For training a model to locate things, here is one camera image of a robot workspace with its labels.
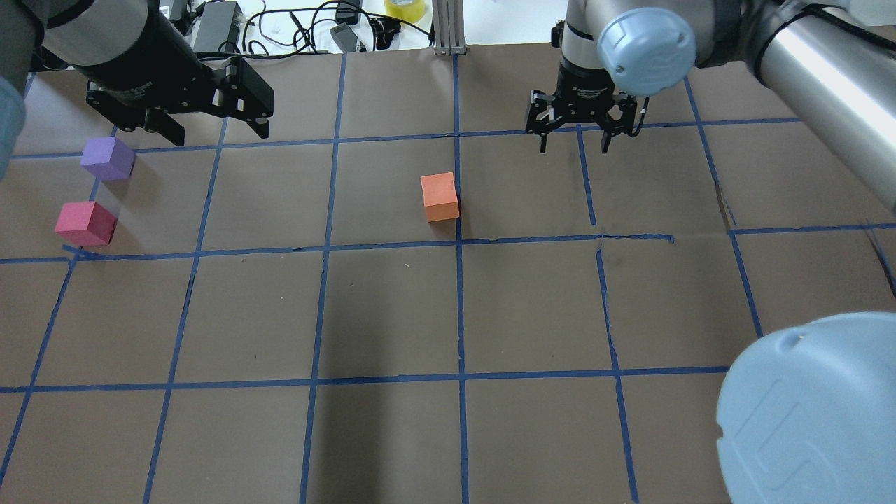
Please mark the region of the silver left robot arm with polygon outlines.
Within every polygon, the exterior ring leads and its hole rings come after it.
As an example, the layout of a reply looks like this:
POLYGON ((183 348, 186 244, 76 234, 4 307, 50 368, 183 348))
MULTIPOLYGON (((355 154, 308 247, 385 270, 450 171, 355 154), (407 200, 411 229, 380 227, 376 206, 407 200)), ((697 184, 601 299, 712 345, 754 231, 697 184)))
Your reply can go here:
POLYGON ((157 1, 3 1, 2 169, 25 127, 25 85, 42 48, 87 78, 87 104, 122 131, 143 129, 183 146, 176 114, 246 122, 270 135, 274 92, 246 54, 204 63, 157 1))

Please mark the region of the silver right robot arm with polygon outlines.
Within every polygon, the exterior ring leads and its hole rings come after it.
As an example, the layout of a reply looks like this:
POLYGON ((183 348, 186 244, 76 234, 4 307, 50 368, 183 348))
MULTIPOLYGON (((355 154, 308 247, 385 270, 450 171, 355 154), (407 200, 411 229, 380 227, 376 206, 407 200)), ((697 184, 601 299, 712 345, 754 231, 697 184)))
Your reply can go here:
POLYGON ((720 389, 733 503, 894 501, 893 1, 570 1, 526 131, 636 137, 686 88, 756 330, 720 389))

